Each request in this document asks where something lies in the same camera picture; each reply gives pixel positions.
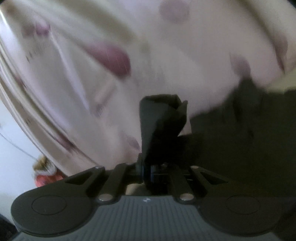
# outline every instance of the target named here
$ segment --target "dark gray fabric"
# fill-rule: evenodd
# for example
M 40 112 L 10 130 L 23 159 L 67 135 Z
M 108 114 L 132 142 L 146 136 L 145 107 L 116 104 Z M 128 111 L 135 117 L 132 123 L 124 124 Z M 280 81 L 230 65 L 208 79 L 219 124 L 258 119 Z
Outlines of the dark gray fabric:
M 7 241 L 17 233 L 17 229 L 0 215 L 0 241 Z
M 296 0 L 288 0 L 294 7 L 296 7 Z
M 186 124 L 187 101 L 177 95 L 148 96 L 140 102 L 142 158 L 146 164 L 172 160 L 171 149 Z
M 202 135 L 197 165 L 278 197 L 296 197 L 296 91 L 267 94 L 244 80 L 222 106 L 191 125 Z

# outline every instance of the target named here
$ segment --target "round indentation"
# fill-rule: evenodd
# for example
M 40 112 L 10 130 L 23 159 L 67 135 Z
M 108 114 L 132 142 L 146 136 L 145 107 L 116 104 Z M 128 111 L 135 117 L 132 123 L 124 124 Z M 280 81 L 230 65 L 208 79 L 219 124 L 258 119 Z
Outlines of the round indentation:
M 161 3 L 162 18 L 173 23 L 183 23 L 189 18 L 189 5 L 182 0 L 166 0 Z
M 237 214 L 252 214 L 260 209 L 260 202 L 251 196 L 236 195 L 227 199 L 226 206 Z
M 39 197 L 32 203 L 32 209 L 42 215 L 60 213 L 66 206 L 67 202 L 65 199 L 54 195 Z

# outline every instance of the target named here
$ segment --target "blurred cloth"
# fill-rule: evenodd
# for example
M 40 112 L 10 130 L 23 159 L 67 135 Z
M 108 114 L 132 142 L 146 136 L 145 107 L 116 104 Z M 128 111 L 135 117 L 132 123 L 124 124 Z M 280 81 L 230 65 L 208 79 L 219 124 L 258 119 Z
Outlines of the blurred cloth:
M 17 229 L 5 217 L 0 215 L 0 241 L 8 241 L 15 234 Z
M 286 0 L 6 0 L 0 10 L 0 96 L 66 175 L 136 161 L 147 95 L 177 94 L 193 117 L 242 77 L 266 86 L 296 64 Z
M 289 2 L 292 3 L 294 7 L 296 7 L 296 0 L 289 0 Z

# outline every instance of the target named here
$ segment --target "black circular pad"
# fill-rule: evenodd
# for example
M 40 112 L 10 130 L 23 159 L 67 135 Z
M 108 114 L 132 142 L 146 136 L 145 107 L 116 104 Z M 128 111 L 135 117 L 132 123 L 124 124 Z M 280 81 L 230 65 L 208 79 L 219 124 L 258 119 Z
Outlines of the black circular pad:
M 12 204 L 16 227 L 42 237 L 70 232 L 87 221 L 93 201 L 78 185 L 47 185 L 26 192 Z
M 241 236 L 259 235 L 272 230 L 281 216 L 275 197 L 248 185 L 212 185 L 200 212 L 217 229 Z
M 64 198 L 54 195 L 47 195 L 37 198 L 32 208 L 36 213 L 42 215 L 58 214 L 65 209 L 67 202 Z

